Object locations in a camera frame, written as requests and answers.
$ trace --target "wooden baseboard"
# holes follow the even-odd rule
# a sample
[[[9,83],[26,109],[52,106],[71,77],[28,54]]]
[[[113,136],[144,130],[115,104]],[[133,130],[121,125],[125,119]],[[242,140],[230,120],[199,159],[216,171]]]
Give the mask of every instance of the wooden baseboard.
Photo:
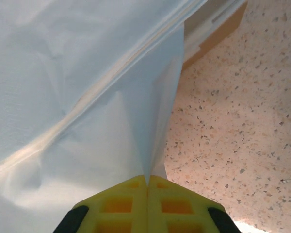
[[[235,31],[243,18],[248,2],[242,4],[216,31],[214,31],[203,43],[200,44],[200,50],[193,57],[183,64],[182,70],[187,69],[198,59],[203,57],[213,47],[219,44],[224,38]]]

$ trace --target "yellow plastic rib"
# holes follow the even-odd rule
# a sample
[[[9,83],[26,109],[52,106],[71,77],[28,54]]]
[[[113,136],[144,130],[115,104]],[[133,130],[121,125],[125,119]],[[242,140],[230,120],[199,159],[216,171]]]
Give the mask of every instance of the yellow plastic rib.
[[[180,185],[151,176],[148,187],[149,233],[220,233],[208,213],[224,207]]]
[[[87,198],[89,207],[77,233],[147,233],[147,185],[137,176]]]

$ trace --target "black rubber corner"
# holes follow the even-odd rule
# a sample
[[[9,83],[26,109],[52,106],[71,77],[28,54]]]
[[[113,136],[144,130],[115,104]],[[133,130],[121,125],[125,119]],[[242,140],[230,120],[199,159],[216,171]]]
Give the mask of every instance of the black rubber corner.
[[[77,233],[88,210],[89,208],[86,205],[70,210],[53,233]]]
[[[230,216],[224,211],[210,207],[208,212],[220,233],[241,233]]]

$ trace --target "speckled floor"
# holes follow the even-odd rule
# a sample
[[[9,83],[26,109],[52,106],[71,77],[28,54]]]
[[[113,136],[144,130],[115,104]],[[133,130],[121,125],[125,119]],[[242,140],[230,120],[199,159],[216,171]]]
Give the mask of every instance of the speckled floor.
[[[244,233],[291,233],[291,0],[249,0],[240,28],[182,74],[168,178]]]

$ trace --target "terrazzo floor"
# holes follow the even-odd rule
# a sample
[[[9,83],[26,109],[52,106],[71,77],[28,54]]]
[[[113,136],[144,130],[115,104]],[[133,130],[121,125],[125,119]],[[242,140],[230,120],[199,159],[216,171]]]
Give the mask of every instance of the terrazzo floor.
[[[291,233],[291,0],[249,0],[240,28],[186,69],[168,179],[220,202],[244,233]]]

